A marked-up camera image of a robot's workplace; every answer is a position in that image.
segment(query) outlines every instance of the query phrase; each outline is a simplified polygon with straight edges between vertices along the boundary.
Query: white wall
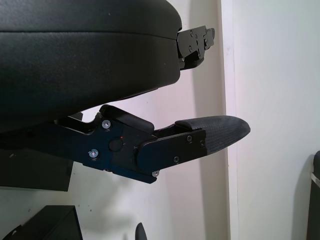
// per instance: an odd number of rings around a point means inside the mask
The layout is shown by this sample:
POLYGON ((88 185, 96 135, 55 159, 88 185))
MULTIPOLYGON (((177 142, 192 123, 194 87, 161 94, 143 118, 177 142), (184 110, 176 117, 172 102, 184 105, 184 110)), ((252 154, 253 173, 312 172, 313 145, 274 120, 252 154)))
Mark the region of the white wall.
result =
MULTIPOLYGON (((218 29, 215 0, 170 2, 184 30, 201 25, 218 29)), ((156 128, 223 114, 218 39, 204 63, 183 71, 176 84, 114 104, 156 128)), ((98 110, 86 111, 84 120, 92 120, 98 110)), ((224 152, 219 152, 162 170, 149 185, 75 163, 69 192, 0 190, 0 239, 45 205, 75 205, 85 240, 133 240, 139 222, 150 240, 226 240, 225 170, 224 152)))
POLYGON ((320 150, 320 1, 234 1, 239 240, 306 239, 320 150))

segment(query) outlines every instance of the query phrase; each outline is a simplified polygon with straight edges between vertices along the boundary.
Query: silver screw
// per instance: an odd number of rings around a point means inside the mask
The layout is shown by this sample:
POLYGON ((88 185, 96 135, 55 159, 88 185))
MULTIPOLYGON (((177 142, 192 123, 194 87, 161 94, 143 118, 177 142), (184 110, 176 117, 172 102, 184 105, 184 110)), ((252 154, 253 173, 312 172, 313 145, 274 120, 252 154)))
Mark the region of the silver screw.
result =
POLYGON ((159 173, 160 173, 160 171, 154 171, 153 173, 152 173, 152 177, 158 177, 159 176, 159 173))
POLYGON ((192 142, 192 136, 187 136, 186 140, 188 141, 188 143, 191 143, 192 142))
POLYGON ((175 157, 173 158, 173 162, 174 162, 175 164, 178 164, 179 161, 180 161, 180 157, 175 156, 175 157))
POLYGON ((97 149, 92 149, 91 151, 88 152, 89 157, 92 159, 96 159, 99 155, 99 152, 97 149))
POLYGON ((104 129, 109 129, 109 128, 111 128, 111 122, 110 122, 109 120, 104 120, 104 121, 102 122, 102 127, 103 127, 104 129))

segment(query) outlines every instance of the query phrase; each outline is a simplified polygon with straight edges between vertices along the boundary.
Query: seat cushion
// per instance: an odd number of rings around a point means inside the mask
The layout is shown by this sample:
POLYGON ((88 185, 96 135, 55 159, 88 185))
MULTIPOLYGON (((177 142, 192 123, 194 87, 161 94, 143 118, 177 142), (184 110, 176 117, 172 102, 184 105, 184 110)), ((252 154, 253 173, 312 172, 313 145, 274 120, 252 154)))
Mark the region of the seat cushion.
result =
POLYGON ((165 0, 0 0, 0 133, 173 84, 165 0))

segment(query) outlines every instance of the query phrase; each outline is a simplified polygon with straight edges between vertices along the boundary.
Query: black leather seat cushion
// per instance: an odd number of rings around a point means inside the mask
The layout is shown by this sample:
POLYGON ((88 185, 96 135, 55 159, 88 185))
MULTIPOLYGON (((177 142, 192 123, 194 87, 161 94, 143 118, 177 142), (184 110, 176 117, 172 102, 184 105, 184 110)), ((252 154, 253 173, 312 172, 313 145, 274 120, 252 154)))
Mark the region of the black leather seat cushion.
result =
POLYGON ((165 0, 0 0, 0 133, 175 83, 165 0))

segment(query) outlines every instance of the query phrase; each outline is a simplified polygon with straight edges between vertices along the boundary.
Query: screw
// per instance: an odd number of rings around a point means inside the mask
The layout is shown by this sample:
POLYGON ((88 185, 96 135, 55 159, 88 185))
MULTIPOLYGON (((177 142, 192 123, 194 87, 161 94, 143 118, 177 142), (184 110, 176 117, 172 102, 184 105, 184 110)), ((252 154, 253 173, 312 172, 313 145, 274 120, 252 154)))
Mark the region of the screw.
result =
POLYGON ((179 161, 180 161, 180 157, 175 156, 175 157, 173 158, 173 162, 174 162, 175 164, 178 164, 179 161))
POLYGON ((109 128, 111 128, 111 122, 110 122, 109 120, 104 120, 104 121, 102 122, 102 127, 103 127, 104 129, 109 129, 109 128))
POLYGON ((152 177, 158 177, 159 176, 159 173, 160 173, 160 171, 154 171, 153 173, 152 173, 152 177))
POLYGON ((96 159, 99 155, 99 152, 97 149, 92 149, 91 151, 88 152, 89 157, 92 159, 96 159))
POLYGON ((187 140, 189 143, 192 143, 192 136, 187 136, 187 137, 186 137, 186 140, 187 140))

